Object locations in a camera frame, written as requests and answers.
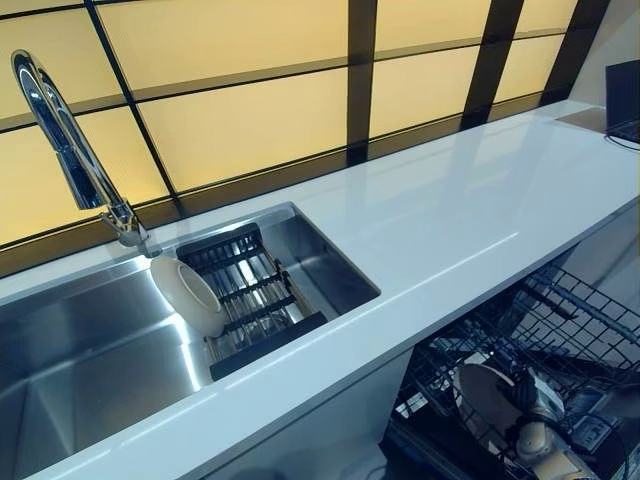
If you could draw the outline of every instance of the wall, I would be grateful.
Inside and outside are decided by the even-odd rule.
[[[566,98],[562,59],[579,68],[607,3],[4,0],[0,276],[113,239],[76,208],[14,49],[149,228]]]
[[[605,67],[639,58],[640,2],[611,0],[570,98],[605,106]]]

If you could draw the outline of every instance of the white countertop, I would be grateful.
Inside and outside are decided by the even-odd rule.
[[[549,260],[639,193],[637,153],[555,120],[587,108],[550,105],[156,229],[162,242],[291,201],[382,293],[31,478],[173,479],[231,458]],[[1,297],[121,253],[2,279]]]

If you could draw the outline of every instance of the dish rack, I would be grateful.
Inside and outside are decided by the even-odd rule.
[[[255,223],[177,250],[217,295],[227,313],[222,335],[206,337],[218,380],[327,322],[314,312]]]
[[[618,430],[624,430],[627,420],[591,412],[614,389],[640,384],[639,337],[637,313],[548,264],[414,348],[390,428],[394,419],[395,425],[409,425],[429,407],[422,415],[433,414],[436,421],[425,423],[425,429],[436,428],[433,425],[443,419],[441,425],[455,426],[476,443],[495,439],[499,432],[456,387],[456,371],[464,364],[482,363],[516,381],[532,368],[562,398],[561,425],[574,451],[597,459],[601,478],[623,479],[628,475],[625,469],[630,469],[625,461],[629,464],[632,454],[640,455],[638,448],[631,449],[640,441],[638,421],[627,428],[627,442],[633,443],[625,451]],[[460,408],[463,401],[466,408]],[[469,425],[476,428],[472,431]],[[500,463],[505,478],[536,478],[518,463],[508,439],[502,440],[493,445],[494,455],[480,448],[482,459],[494,466]],[[461,449],[458,443],[451,450]],[[454,470],[458,461],[451,464]]]

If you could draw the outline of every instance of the sink drying rack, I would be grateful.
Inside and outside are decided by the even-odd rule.
[[[202,276],[227,313],[222,335],[205,339],[214,380],[327,322],[267,251],[255,223],[180,247],[177,255]]]

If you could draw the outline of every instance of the faucet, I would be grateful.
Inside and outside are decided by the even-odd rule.
[[[78,208],[106,205],[108,211],[100,218],[114,230],[122,245],[138,247],[147,257],[157,255],[150,253],[146,245],[149,234],[109,179],[42,64],[29,52],[16,50],[11,55],[11,65],[24,98],[56,152]]]

